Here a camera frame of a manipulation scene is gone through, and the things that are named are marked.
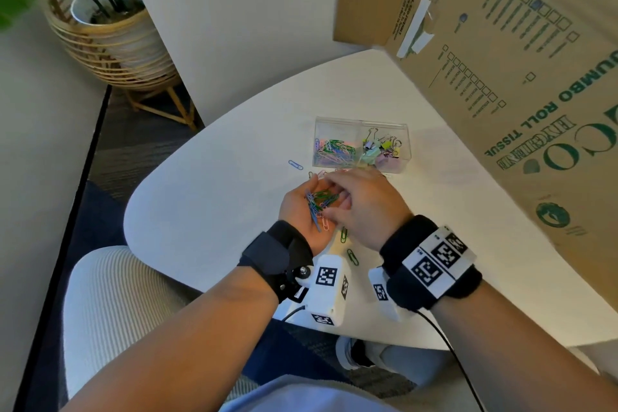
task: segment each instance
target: wicker basket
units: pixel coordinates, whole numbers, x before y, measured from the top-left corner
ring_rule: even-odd
[[[47,18],[67,51],[110,85],[138,91],[180,81],[147,10],[117,23],[85,25],[70,13],[73,0],[48,0]]]

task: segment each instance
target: table top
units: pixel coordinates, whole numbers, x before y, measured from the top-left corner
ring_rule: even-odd
[[[487,281],[565,346],[618,337],[618,313],[553,249],[444,120],[382,51],[319,65],[259,93],[217,119],[135,190],[124,219],[129,247],[145,264],[206,291],[277,219],[285,192],[312,168],[317,116],[406,123],[412,159],[389,177],[414,213],[447,224],[478,255]],[[300,171],[288,164],[304,166]],[[326,252],[352,248],[343,324],[300,311],[288,322],[395,345],[445,349],[420,318],[380,314],[367,270],[378,253],[339,233]],[[297,305],[282,303],[280,319]]]

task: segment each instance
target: clear plastic container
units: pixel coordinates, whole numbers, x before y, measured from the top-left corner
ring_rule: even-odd
[[[356,168],[363,154],[362,131],[361,121],[316,118],[313,166]]]
[[[382,173],[401,173],[410,161],[406,124],[361,121],[363,155],[358,166],[375,165]]]
[[[319,117],[315,120],[313,166],[356,168],[375,165],[401,173],[410,161],[406,124]]]

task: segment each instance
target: round green logo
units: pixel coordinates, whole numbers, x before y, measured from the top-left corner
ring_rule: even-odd
[[[566,209],[553,202],[538,204],[537,217],[539,217],[545,225],[549,225],[555,229],[566,227],[571,221],[571,217]]]

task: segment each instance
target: cardboard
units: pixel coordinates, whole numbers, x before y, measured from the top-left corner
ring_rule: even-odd
[[[339,0],[618,311],[618,0]]]

